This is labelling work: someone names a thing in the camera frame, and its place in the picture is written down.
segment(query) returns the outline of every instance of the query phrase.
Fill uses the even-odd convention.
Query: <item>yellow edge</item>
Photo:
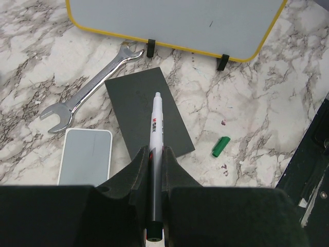
[[[105,34],[105,35],[109,35],[109,36],[115,36],[115,37],[129,39],[129,40],[136,40],[136,41],[144,42],[144,43],[147,43],[148,42],[148,40],[146,40],[146,39],[141,39],[141,38],[127,36],[127,35],[122,35],[122,34],[117,34],[117,33],[113,33],[113,32],[106,32],[106,31],[102,31],[102,30],[98,30],[98,29],[92,29],[92,28],[89,28],[89,27],[83,27],[83,26],[79,25],[73,19],[73,16],[72,16],[72,13],[71,13],[70,1],[69,0],[65,0],[65,1],[66,1],[66,8],[67,8],[68,17],[70,18],[70,20],[72,21],[72,23],[75,26],[77,26],[78,28],[80,28],[82,30],[89,31],[89,32],[96,32],[96,33]],[[280,6],[280,8],[279,8],[279,10],[277,12],[277,14],[275,15],[273,21],[271,22],[271,25],[268,27],[268,29],[267,29],[267,31],[266,31],[266,33],[265,33],[262,41],[260,42],[259,46],[257,47],[256,52],[250,58],[247,58],[247,59],[240,59],[240,58],[230,57],[229,60],[235,61],[235,62],[244,63],[244,62],[249,62],[250,60],[254,59],[257,56],[257,54],[260,52],[260,50],[261,50],[261,48],[262,48],[265,40],[267,39],[267,36],[271,32],[272,27],[274,26],[275,22],[279,18],[279,15],[281,14],[281,12],[282,12],[284,6],[286,5],[287,1],[288,0],[283,0],[283,2],[281,4],[281,6]],[[222,55],[219,55],[219,54],[214,54],[214,53],[210,53],[210,52],[206,52],[206,51],[201,51],[201,50],[193,50],[193,49],[190,49],[190,48],[186,48],[186,47],[182,47],[182,46],[177,46],[177,45],[166,44],[166,43],[162,43],[162,42],[158,42],[158,41],[156,41],[156,44],[157,45],[160,45],[160,46],[169,47],[169,48],[172,48],[172,49],[186,50],[186,51],[189,51],[189,52],[199,53],[199,54],[202,54],[202,55],[212,56],[212,57],[216,57],[216,58],[221,58],[222,57]]]

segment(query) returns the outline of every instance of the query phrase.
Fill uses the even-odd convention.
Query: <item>wrench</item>
[[[116,57],[104,69],[102,69],[100,73],[93,77],[90,82],[74,94],[72,98],[64,103],[55,103],[44,109],[44,111],[40,114],[41,120],[53,113],[59,115],[60,117],[60,123],[48,130],[48,133],[56,134],[69,128],[72,123],[74,113],[103,84],[105,80],[118,71],[122,65],[128,62],[137,61],[142,57],[144,50],[140,50],[138,52],[132,52],[130,50],[130,46],[136,43],[136,41],[122,42]]]

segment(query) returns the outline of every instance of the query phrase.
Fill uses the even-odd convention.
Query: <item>marker pen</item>
[[[150,134],[151,195],[150,221],[147,225],[147,240],[157,242],[162,239],[162,152],[163,152],[163,113],[162,98],[156,93],[153,100]]]

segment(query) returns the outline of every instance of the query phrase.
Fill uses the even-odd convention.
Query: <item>marble countertop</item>
[[[59,119],[39,114],[87,83],[122,40],[79,30],[64,0],[3,0],[0,13],[0,183],[55,184],[64,134],[47,133]],[[289,1],[251,62],[217,72],[212,57],[156,47],[118,76],[161,68],[195,145],[178,162],[202,185],[274,187],[329,91],[328,33],[327,11]],[[130,162],[105,86],[73,127],[113,133],[111,176]],[[232,140],[214,159],[221,136]]]

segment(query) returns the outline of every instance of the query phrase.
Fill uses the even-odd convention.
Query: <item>whiteboard with yellow border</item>
[[[247,62],[287,0],[66,0],[79,28]]]

